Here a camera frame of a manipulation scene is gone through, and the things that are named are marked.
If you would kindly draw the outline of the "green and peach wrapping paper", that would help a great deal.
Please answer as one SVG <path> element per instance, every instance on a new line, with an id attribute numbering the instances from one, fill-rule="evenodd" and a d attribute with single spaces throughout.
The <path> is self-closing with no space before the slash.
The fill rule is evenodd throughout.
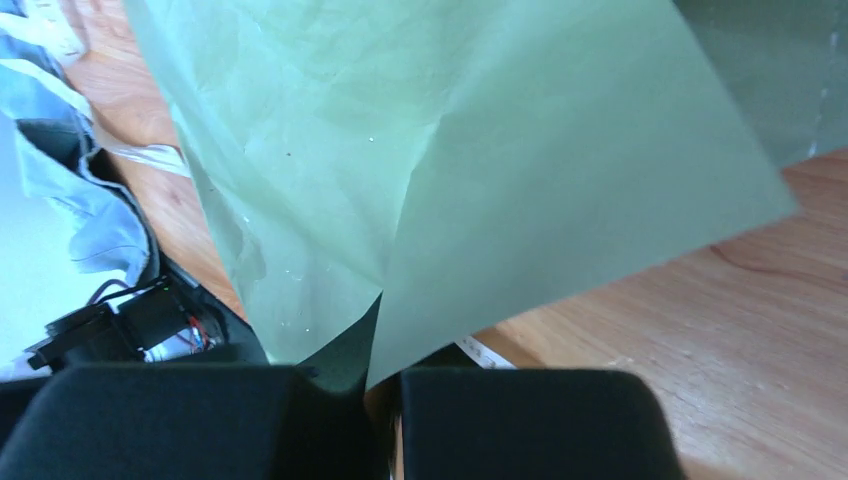
<path id="1" fill-rule="evenodd" d="M 376 383 L 767 225 L 847 143 L 843 1 L 129 1 L 268 359 Z"/>

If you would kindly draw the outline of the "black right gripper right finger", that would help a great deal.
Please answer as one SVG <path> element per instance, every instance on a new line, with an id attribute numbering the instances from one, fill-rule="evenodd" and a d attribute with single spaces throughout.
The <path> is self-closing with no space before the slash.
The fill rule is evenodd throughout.
<path id="1" fill-rule="evenodd" d="M 683 479 L 666 415 L 637 375 L 484 369 L 456 345 L 400 372 L 400 479 Z"/>

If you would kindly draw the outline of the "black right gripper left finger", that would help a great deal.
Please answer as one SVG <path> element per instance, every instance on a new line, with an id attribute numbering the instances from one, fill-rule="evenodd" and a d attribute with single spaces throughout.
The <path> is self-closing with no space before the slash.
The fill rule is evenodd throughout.
<path id="1" fill-rule="evenodd" d="M 1 388 L 5 479 L 379 479 L 363 397 L 378 306 L 305 361 L 227 345 Z"/>

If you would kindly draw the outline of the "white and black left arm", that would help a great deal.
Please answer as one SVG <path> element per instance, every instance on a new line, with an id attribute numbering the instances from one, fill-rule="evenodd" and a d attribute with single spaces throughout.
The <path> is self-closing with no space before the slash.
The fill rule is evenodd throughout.
<path id="1" fill-rule="evenodd" d="M 268 362 L 253 329 L 171 260 L 134 287 L 107 281 L 45 332 L 25 349 L 24 363 L 46 375 L 103 362 Z"/>

